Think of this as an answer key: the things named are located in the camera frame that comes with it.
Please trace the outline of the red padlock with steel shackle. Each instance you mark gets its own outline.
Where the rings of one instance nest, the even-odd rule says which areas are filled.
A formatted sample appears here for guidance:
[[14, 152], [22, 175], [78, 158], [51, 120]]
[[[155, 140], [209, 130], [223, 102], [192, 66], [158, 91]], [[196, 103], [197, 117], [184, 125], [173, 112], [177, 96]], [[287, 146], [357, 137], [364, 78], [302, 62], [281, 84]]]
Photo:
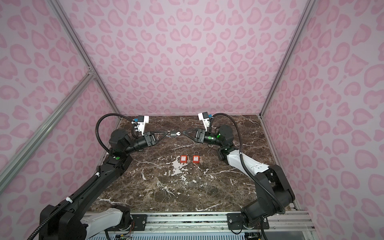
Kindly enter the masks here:
[[187, 164], [188, 163], [188, 154], [187, 151], [183, 150], [180, 155], [180, 163]]

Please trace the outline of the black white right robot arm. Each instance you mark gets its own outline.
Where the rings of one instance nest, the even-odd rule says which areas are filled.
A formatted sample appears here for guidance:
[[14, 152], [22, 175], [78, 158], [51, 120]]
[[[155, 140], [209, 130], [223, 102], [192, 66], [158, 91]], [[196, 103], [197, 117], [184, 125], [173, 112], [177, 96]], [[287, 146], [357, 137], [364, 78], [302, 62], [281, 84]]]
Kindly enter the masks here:
[[284, 214], [286, 207], [296, 199], [282, 168], [260, 163], [240, 151], [234, 144], [235, 137], [230, 126], [220, 126], [216, 133], [192, 129], [184, 131], [183, 135], [199, 144], [218, 146], [221, 161], [254, 181], [257, 198], [241, 209], [240, 219], [232, 224], [236, 230], [240, 228], [239, 224], [247, 229], [260, 227], [267, 217]]

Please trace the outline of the small black padlock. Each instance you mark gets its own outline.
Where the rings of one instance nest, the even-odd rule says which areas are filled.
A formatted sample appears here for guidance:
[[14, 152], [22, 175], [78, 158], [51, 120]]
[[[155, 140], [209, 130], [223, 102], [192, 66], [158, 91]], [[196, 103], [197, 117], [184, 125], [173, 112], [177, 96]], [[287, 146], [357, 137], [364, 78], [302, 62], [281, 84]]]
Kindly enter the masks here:
[[166, 134], [166, 137], [169, 137], [169, 138], [176, 138], [178, 136], [181, 135], [181, 132], [180, 131], [177, 131], [177, 130], [171, 130], [171, 131], [167, 131], [167, 134]]

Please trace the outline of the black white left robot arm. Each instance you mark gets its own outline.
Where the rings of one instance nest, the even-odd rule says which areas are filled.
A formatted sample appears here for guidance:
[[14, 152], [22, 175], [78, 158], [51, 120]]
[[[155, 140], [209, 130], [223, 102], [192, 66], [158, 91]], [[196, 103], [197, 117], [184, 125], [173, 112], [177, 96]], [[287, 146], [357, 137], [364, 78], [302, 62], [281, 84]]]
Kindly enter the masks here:
[[40, 224], [29, 239], [86, 240], [109, 228], [130, 228], [133, 220], [128, 207], [114, 205], [93, 220], [84, 220], [84, 215], [101, 193], [126, 172], [133, 161], [131, 153], [155, 146], [169, 134], [169, 131], [146, 132], [132, 139], [124, 129], [113, 131], [107, 159], [73, 194], [42, 210]]

